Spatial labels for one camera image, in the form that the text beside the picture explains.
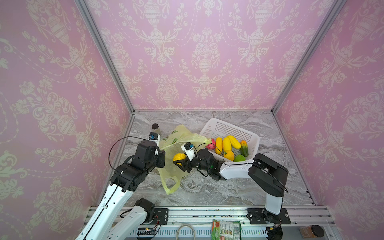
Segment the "yellow lemon toy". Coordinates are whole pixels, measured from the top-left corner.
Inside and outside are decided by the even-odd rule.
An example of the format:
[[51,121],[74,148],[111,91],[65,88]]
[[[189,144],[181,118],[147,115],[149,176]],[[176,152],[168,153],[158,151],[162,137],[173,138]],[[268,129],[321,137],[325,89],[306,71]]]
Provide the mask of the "yellow lemon toy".
[[182,167],[186,159],[187,159],[187,155],[185,153],[179,153],[173,157],[173,163],[177,166]]

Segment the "pink dragon fruit toy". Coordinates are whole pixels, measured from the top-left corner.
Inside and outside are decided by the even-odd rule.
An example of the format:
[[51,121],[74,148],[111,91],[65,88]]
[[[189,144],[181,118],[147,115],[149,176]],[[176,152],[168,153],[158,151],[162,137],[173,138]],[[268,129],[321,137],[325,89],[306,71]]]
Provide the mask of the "pink dragon fruit toy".
[[214,150],[216,148],[216,141],[211,139],[211,143],[206,146],[208,150]]

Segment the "orange yellow mango toy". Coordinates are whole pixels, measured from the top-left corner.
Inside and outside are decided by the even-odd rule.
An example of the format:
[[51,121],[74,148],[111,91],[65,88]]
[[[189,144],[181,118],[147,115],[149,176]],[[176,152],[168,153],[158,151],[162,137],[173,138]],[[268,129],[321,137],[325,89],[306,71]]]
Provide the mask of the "orange yellow mango toy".
[[233,162],[235,160],[235,154],[232,151],[223,151],[223,156],[229,161]]

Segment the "yellow corn cob toy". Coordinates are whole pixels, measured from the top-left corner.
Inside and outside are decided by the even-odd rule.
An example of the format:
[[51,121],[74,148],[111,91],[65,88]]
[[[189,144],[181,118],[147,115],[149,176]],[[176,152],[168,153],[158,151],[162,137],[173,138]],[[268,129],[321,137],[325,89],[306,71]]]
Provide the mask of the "yellow corn cob toy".
[[225,137],[223,139],[223,151],[224,152],[228,152],[228,151],[231,151],[231,150],[232,150],[231,140],[230,140],[230,138]]

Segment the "white plastic basket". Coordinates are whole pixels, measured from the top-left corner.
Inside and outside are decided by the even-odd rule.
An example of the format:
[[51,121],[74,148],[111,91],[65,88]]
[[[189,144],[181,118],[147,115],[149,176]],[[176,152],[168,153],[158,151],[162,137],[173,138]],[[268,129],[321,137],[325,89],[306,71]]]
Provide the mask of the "white plastic basket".
[[239,163],[233,163],[232,161],[225,159],[222,155],[216,154],[215,151],[209,150],[213,155],[213,158],[226,162],[223,165],[224,168],[232,169],[234,167],[231,167],[231,165],[238,165],[238,169],[247,171],[252,166],[253,158],[258,152],[260,145],[260,137],[257,134],[216,118],[212,118],[206,123],[201,130],[200,135],[215,140],[217,137],[224,139],[227,136],[233,136],[239,143],[241,141],[247,142],[249,156],[246,157],[246,161]]

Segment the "yellow green corn toy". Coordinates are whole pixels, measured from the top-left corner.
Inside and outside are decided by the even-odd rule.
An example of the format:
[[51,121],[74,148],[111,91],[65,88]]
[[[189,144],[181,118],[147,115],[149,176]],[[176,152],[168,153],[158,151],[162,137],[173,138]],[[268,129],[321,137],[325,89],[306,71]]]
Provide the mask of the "yellow green corn toy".
[[247,158],[249,156],[248,143],[246,141],[241,141],[240,144],[241,144],[241,148],[240,148],[241,155]]

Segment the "yellow banana toy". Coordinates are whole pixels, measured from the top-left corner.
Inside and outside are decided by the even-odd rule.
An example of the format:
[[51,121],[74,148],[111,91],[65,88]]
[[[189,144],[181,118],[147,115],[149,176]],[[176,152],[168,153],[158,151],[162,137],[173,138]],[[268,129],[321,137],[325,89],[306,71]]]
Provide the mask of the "yellow banana toy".
[[217,155],[222,155],[222,152],[223,152],[223,139],[218,137],[216,139],[216,148],[215,148],[215,152]]

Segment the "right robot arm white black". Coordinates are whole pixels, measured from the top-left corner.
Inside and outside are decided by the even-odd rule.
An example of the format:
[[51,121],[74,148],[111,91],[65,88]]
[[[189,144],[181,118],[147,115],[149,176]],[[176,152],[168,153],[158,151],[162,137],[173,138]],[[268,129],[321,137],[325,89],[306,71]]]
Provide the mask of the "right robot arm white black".
[[252,179],[266,193],[266,203],[261,211],[264,221],[280,225],[283,223],[282,205],[289,171],[281,164],[263,154],[256,154],[253,159],[242,162],[229,162],[215,159],[208,149],[198,152],[187,150],[182,154],[176,154],[173,164],[184,172],[192,169],[211,177],[216,181],[230,179]]

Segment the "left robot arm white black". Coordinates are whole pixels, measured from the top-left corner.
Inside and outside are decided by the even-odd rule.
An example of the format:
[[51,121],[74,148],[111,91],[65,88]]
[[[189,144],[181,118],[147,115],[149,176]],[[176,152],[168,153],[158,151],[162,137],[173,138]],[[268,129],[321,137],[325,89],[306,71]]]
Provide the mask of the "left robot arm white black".
[[123,220],[113,226],[118,213],[154,168],[165,166],[165,151],[158,140],[143,140],[133,156],[114,169],[106,193],[78,240],[124,240],[129,233],[154,218],[155,205],[138,200]]

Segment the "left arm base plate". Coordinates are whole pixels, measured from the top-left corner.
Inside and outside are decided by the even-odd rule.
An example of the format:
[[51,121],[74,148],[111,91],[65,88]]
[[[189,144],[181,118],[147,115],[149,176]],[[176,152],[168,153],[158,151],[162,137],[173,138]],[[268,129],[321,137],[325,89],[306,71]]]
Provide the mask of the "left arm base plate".
[[153,218],[144,222],[144,225],[167,225],[169,219],[168,208],[155,208]]

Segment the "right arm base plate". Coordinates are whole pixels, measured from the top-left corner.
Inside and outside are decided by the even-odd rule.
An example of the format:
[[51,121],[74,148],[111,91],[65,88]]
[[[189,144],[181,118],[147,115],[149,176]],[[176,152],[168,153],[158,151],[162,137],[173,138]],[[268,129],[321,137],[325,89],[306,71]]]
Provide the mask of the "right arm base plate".
[[289,225],[291,219],[287,209],[282,208],[278,215],[268,212],[265,208],[248,208],[246,217],[251,225]]

